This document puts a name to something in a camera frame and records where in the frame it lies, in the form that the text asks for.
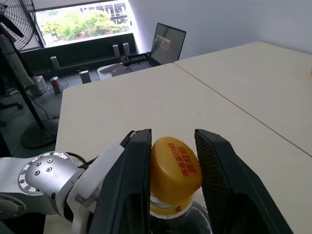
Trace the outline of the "black laptop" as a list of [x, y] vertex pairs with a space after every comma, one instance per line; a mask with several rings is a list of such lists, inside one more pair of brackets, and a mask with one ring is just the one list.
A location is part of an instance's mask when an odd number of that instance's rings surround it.
[[186, 31], [157, 23], [150, 53], [128, 56], [131, 63], [122, 70], [130, 73], [179, 60], [185, 37]]

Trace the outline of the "bright window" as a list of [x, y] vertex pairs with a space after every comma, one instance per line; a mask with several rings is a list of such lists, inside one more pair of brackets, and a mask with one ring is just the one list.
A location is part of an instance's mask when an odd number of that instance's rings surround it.
[[120, 35], [130, 30], [129, 1], [112, 0], [36, 12], [45, 47]]

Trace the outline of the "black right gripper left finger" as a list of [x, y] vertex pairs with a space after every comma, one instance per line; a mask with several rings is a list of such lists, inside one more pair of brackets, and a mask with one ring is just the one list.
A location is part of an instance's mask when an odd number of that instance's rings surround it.
[[87, 234], [149, 234], [152, 130], [124, 148], [105, 177]]

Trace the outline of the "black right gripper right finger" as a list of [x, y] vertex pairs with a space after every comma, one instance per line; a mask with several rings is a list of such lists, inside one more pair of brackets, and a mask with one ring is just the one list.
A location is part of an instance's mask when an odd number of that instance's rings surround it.
[[293, 234], [259, 176], [218, 134], [195, 130], [213, 234]]

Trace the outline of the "dark flat tablet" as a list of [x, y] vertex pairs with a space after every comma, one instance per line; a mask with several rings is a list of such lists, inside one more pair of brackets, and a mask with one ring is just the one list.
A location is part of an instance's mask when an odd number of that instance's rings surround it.
[[125, 68], [125, 66], [122, 63], [116, 63], [116, 64], [100, 67], [98, 68], [97, 71], [100, 74], [106, 75], [108, 73], [111, 73], [112, 71], [115, 71], [121, 68]]

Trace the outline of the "black standing fan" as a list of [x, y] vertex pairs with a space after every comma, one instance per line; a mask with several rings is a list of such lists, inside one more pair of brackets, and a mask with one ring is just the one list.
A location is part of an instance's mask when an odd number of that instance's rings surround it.
[[35, 100], [26, 93], [26, 89], [36, 88], [38, 80], [20, 50], [34, 36], [35, 19], [32, 0], [0, 0], [0, 54], [9, 77], [35, 120], [21, 136], [20, 141], [25, 149], [39, 149], [54, 144], [59, 125], [58, 118], [42, 120], [33, 106]]

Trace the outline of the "black low window shelf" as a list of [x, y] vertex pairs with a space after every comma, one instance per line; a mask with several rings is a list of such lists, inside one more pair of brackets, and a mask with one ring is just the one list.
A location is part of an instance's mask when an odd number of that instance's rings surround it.
[[[113, 45], [119, 46], [121, 55], [124, 55], [123, 43], [129, 43], [130, 52], [136, 54], [135, 38], [132, 33], [107, 38], [99, 38], [71, 44], [41, 48], [22, 52], [30, 69], [35, 75], [45, 78], [53, 76], [68, 76], [79, 71], [96, 70], [99, 67], [120, 62], [113, 51]], [[56, 56], [60, 70], [55, 70], [50, 57]]]

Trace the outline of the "dark soda bottle yellow cap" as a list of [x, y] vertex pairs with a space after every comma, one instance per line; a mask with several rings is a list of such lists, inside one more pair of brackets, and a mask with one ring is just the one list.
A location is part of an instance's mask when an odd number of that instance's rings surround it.
[[150, 234], [213, 234], [202, 190], [168, 205], [150, 196]]

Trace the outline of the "white box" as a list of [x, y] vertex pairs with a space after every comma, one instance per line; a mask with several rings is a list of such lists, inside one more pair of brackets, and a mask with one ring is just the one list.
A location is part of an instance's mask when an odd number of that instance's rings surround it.
[[37, 81], [37, 87], [41, 94], [44, 94], [47, 91], [47, 84], [45, 82], [45, 79], [42, 75], [36, 76]]

